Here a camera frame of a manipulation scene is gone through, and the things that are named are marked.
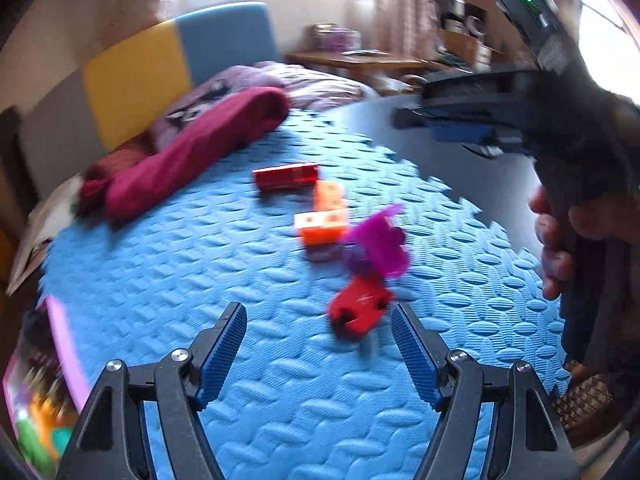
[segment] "wooden table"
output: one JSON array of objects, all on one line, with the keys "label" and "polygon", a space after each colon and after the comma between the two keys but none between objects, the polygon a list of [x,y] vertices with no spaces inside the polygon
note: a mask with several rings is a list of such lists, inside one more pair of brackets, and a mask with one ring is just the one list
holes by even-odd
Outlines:
[{"label": "wooden table", "polygon": [[291,64],[319,65],[343,68],[349,71],[349,78],[366,82],[367,73],[376,70],[412,70],[423,73],[435,70],[452,70],[450,66],[425,61],[412,56],[343,56],[338,52],[300,52],[287,54],[285,61]]}]

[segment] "interlocking foam mat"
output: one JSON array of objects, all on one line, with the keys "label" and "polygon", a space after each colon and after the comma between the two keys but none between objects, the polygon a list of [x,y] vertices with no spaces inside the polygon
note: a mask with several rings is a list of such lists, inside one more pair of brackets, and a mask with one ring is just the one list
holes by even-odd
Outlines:
[{"label": "interlocking foam mat", "polygon": [[[388,315],[361,343],[337,342],[325,315],[349,281],[335,250],[307,253],[293,214],[310,192],[260,197],[251,170],[299,161],[346,190],[351,223],[393,203],[407,232],[409,272],[388,286],[450,348],[481,363],[531,362],[564,391],[558,302],[542,299],[536,259],[510,248],[479,209],[437,178],[313,112],[211,166],[119,230],[77,221],[50,247],[41,286],[66,306],[91,384],[105,363],[158,361],[213,326],[229,301],[248,328],[220,398],[201,413],[228,479],[411,479],[438,415],[414,389]],[[148,427],[158,478],[173,477],[155,405]],[[486,405],[466,477],[478,478],[490,430]]]}]

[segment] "burgundy fabric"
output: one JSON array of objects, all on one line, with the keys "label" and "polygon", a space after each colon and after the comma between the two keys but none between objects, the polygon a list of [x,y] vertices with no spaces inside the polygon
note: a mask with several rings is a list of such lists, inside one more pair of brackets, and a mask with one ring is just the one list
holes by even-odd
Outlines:
[{"label": "burgundy fabric", "polygon": [[96,160],[84,173],[85,180],[100,180],[110,178],[119,171],[133,168],[144,158],[156,153],[149,132],[145,130],[127,142],[123,142],[109,155]]},{"label": "burgundy fabric", "polygon": [[287,97],[281,89],[250,88],[233,95],[204,112],[164,152],[110,179],[85,182],[80,209],[87,211],[89,202],[99,202],[103,193],[109,220],[133,220],[215,161],[276,129],[288,114]]},{"label": "burgundy fabric", "polygon": [[284,83],[273,74],[253,66],[237,65],[227,68],[166,108],[149,128],[156,152],[162,152],[175,142],[184,131],[184,124],[196,120],[209,108],[229,95],[247,88],[270,86],[284,88]]}]

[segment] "wall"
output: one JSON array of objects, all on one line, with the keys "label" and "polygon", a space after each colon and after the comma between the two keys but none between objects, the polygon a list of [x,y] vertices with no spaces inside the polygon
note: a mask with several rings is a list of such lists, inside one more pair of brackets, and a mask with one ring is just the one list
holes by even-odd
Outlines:
[{"label": "wall", "polygon": [[[307,27],[338,23],[360,30],[365,44],[372,28],[370,0],[265,0],[281,52],[308,48]],[[92,43],[91,6],[70,0],[35,0],[0,51],[0,110],[16,105],[27,114],[57,83],[99,53]],[[0,226],[18,236],[25,219],[0,168]]]}]

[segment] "hand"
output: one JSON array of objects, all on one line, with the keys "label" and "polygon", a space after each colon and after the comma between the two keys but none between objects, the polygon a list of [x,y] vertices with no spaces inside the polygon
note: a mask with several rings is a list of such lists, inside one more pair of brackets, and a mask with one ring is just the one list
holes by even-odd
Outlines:
[{"label": "hand", "polygon": [[[542,270],[545,286],[542,295],[554,300],[562,292],[563,282],[574,273],[571,255],[562,250],[558,220],[551,216],[551,206],[541,186],[529,200],[536,218],[536,236],[544,245]],[[640,243],[640,205],[626,194],[604,195],[569,209],[569,222],[575,231],[589,240],[617,238],[629,243]]]}]

